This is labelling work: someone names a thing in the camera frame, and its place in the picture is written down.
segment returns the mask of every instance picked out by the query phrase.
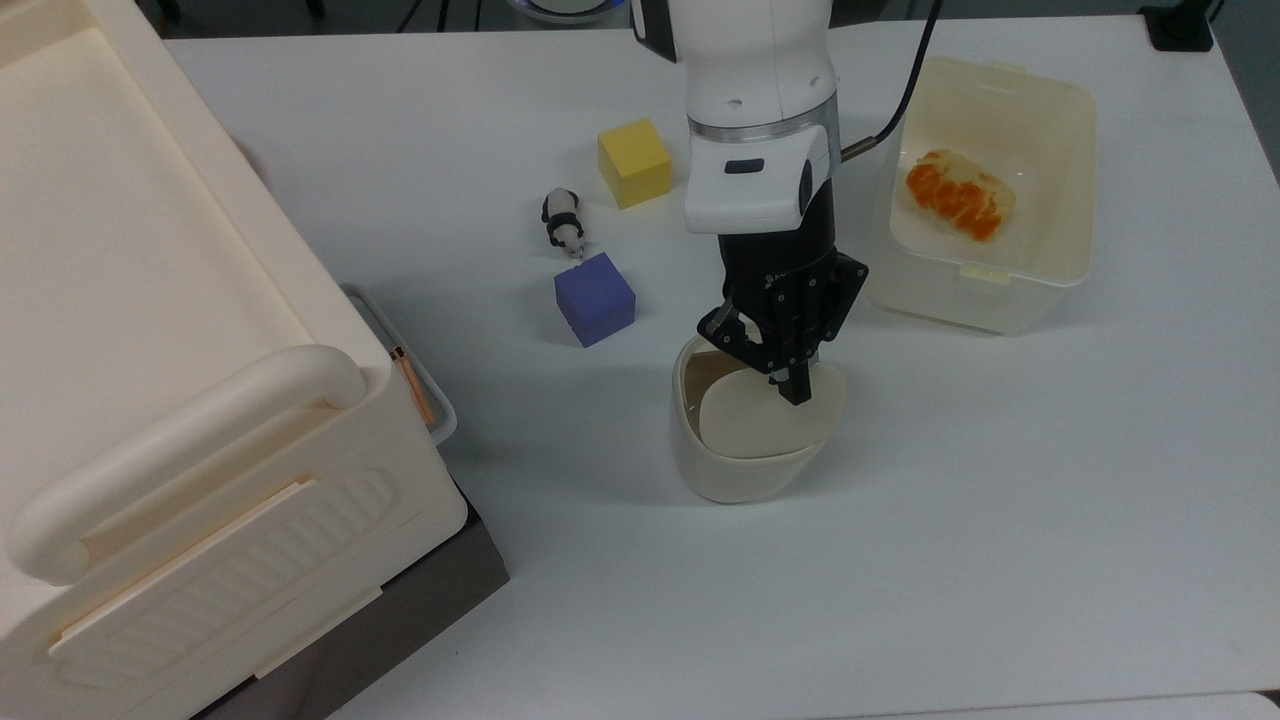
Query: white storage box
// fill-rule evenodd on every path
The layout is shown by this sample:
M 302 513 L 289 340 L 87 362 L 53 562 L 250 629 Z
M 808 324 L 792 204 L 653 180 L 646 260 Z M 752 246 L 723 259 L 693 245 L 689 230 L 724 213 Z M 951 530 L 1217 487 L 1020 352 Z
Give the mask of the white storage box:
M 877 305 L 1015 333 L 1088 274 L 1097 110 L 1087 90 L 1018 68 L 931 58 L 891 142 L 868 278 Z M 991 242 L 950 229 L 906 188 L 915 163 L 940 147 L 1016 193 Z
M 0 0 L 0 717 L 188 717 L 462 527 L 132 0 Z

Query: floor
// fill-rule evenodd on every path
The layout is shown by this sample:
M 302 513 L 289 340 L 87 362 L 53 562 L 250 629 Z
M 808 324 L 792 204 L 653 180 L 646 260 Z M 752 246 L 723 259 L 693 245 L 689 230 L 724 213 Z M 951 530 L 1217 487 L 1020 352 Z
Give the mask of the floor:
M 274 35 L 349 35 L 379 32 L 474 32 L 529 29 L 534 24 L 507 0 L 324 0 L 325 15 L 314 18 L 306 0 L 177 0 L 178 22 L 166 20 L 159 0 L 138 0 L 161 36 L 241 37 Z M 1171 5 L 1172 0 L 1147 0 Z M 836 0 L 837 17 L 849 13 L 849 0 Z M 1143 0 L 947 0 L 943 18 L 1006 15 L 1128 14 Z M 888 0 L 882 19 L 923 18 L 928 0 Z M 625 24 L 618 14 L 604 23 Z M 1224 0 L 1213 31 L 1235 76 L 1249 115 L 1271 161 L 1280 168 L 1280 3 Z

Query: orange food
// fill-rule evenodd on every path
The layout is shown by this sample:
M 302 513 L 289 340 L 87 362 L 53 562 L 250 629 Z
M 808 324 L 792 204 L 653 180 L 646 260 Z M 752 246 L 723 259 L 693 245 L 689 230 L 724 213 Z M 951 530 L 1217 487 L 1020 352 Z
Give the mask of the orange food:
M 1014 209 L 1014 191 L 977 163 L 951 150 L 925 152 L 906 176 L 925 210 L 978 242 L 988 242 Z

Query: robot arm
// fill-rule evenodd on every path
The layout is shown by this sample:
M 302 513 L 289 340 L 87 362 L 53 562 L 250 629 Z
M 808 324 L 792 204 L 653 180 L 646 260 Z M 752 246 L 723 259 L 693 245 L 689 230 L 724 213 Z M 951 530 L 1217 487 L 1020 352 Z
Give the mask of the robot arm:
M 643 45 L 689 70 L 685 218 L 719 236 L 724 263 L 724 304 L 698 331 L 805 402 L 818 343 L 867 277 L 835 249 L 831 0 L 632 0 L 632 15 Z

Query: yellow cube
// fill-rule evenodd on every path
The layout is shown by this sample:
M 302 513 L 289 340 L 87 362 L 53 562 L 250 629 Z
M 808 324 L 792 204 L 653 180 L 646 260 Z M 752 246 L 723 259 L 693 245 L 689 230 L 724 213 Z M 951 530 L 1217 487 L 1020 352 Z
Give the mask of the yellow cube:
M 653 120 L 641 118 L 604 131 L 598 140 L 600 174 L 618 208 L 630 208 L 671 190 L 671 155 Z

